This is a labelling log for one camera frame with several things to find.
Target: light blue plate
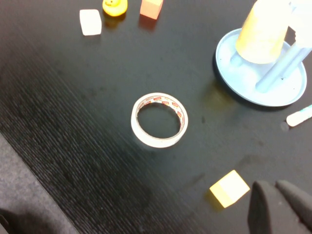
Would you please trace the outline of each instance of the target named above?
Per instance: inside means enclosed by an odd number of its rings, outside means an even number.
[[[229,32],[216,48],[216,65],[227,85],[242,98],[262,106],[286,106],[297,101],[307,86],[307,73],[303,63],[288,78],[279,78],[268,92],[260,93],[255,85],[274,63],[255,64],[244,60],[235,49],[240,32],[241,28]],[[284,42],[280,56],[289,48],[290,45]]]

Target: black table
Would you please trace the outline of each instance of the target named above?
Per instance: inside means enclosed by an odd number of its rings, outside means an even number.
[[[153,24],[139,16],[139,0],[117,19],[95,0],[0,2],[0,131],[79,231],[248,233],[250,193],[222,210],[208,192],[232,169],[250,186],[286,179],[312,194],[311,122],[281,128],[311,104],[310,82],[295,104],[269,109],[213,72],[218,41],[252,4],[165,0]],[[101,12],[101,36],[82,35],[80,9]],[[305,65],[310,78],[311,56]],[[188,112],[173,147],[149,148],[132,132],[133,104],[151,92]],[[176,131],[157,107],[141,123],[158,137]]]

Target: roll of tape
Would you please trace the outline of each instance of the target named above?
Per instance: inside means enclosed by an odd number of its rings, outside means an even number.
[[[171,107],[177,114],[180,120],[180,130],[179,132],[169,138],[157,138],[151,135],[148,135],[140,126],[137,115],[140,109],[148,105],[150,103],[161,103]],[[131,127],[136,137],[142,141],[144,144],[149,145],[155,148],[166,148],[176,144],[181,137],[184,135],[187,126],[189,123],[189,119],[186,113],[184,106],[173,96],[163,93],[151,93],[144,95],[133,106],[132,114],[131,114]]]

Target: gray carpet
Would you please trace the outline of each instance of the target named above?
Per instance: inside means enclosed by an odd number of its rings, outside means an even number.
[[[25,234],[78,233],[1,134],[0,209]]]

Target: translucent white block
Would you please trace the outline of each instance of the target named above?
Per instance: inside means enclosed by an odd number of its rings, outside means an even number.
[[[98,10],[80,10],[80,24],[85,36],[99,35],[102,32],[102,20]]]

